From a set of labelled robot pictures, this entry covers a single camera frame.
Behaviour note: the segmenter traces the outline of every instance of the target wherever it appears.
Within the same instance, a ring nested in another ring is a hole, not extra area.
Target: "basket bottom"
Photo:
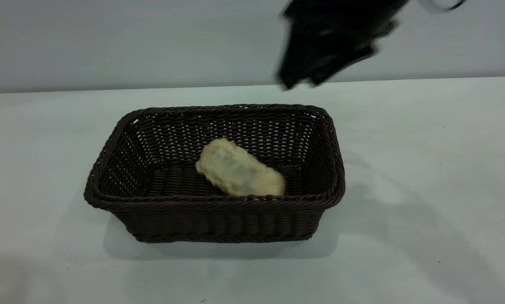
[[[301,237],[135,237],[138,242],[144,243],[173,243],[173,242],[208,242],[208,243],[272,243],[272,242],[290,242],[304,241],[312,237],[305,235]]]

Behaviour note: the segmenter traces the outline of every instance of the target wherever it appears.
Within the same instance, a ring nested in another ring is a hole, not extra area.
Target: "bread roll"
[[[232,196],[285,194],[285,178],[280,173],[225,138],[204,147],[196,170]]]

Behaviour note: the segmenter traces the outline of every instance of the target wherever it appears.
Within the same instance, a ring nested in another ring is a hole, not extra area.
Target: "basket rim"
[[[114,196],[104,194],[98,187],[98,181],[102,177],[106,165],[112,155],[112,152],[122,136],[124,129],[129,123],[135,121],[146,113],[164,114],[209,114],[212,111],[245,111],[272,113],[274,109],[278,110],[297,110],[314,111],[322,116],[326,126],[333,132],[328,132],[330,137],[331,149],[335,161],[335,174],[337,181],[334,181],[326,192],[320,194],[308,195],[285,195],[285,196],[239,196],[232,197],[226,195],[167,195],[167,196]],[[328,112],[318,106],[304,106],[300,104],[232,104],[223,106],[174,106],[165,108],[146,108],[129,112],[121,118],[108,140],[104,144],[97,160],[89,173],[88,181],[84,191],[85,200],[92,206],[104,210],[131,210],[131,209],[214,209],[214,208],[268,208],[268,209],[327,209],[335,206],[341,200],[345,193],[345,169],[343,167],[341,152],[339,150],[339,141],[335,127]]]

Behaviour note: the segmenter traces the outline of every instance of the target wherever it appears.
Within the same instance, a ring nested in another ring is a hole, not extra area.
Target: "wicker basket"
[[[285,176],[285,196],[232,198],[196,173],[202,148],[226,137]],[[149,108],[119,121],[84,197],[143,242],[275,242],[312,236],[345,192],[333,121],[300,105]]]

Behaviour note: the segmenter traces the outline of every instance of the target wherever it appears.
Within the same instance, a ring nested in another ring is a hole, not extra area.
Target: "white wall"
[[[287,2],[0,0],[0,92],[272,83]],[[505,75],[505,0],[399,19],[334,80]]]

